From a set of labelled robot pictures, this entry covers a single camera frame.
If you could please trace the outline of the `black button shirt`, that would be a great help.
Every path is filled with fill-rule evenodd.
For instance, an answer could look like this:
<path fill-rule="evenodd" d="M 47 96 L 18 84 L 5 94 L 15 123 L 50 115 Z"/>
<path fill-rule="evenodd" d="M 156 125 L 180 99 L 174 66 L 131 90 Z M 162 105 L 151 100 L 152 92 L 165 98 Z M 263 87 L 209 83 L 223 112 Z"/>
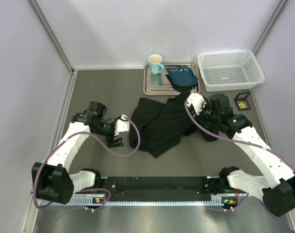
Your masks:
<path fill-rule="evenodd" d="M 139 99 L 131 116 L 141 138 L 139 150 L 158 158 L 179 144 L 182 136 L 190 136 L 198 131 L 184 107 L 189 95 L 190 92 L 182 92 L 168 98 L 166 103 Z"/>

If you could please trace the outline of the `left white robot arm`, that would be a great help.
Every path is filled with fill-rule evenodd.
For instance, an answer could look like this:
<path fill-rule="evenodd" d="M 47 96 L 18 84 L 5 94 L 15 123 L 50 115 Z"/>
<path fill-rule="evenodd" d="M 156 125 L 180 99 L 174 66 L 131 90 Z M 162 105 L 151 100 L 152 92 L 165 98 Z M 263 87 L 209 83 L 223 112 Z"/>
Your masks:
<path fill-rule="evenodd" d="M 32 167 L 33 190 L 38 200 L 67 204 L 73 194 L 87 188 L 101 187 L 99 171 L 84 168 L 70 175 L 69 168 L 84 141 L 93 135 L 105 137 L 103 144 L 108 148 L 122 147 L 119 134 L 130 129 L 125 116 L 115 118 L 111 123 L 104 120 L 106 106 L 90 102 L 82 113 L 76 113 L 57 148 L 43 162 Z"/>

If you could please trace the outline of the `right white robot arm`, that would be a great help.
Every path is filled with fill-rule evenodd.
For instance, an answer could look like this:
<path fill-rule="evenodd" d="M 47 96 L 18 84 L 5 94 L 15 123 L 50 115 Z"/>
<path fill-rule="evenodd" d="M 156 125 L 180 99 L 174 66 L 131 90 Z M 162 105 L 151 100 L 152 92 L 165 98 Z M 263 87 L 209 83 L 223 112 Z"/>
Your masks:
<path fill-rule="evenodd" d="M 207 191 L 214 194 L 239 189 L 262 201 L 277 217 L 295 209 L 295 168 L 262 140 L 246 116 L 234 114 L 225 94 L 207 99 L 191 93 L 185 109 L 206 141 L 234 143 L 262 173 L 253 176 L 235 166 L 226 167 L 220 171 L 216 184 L 206 184 Z"/>

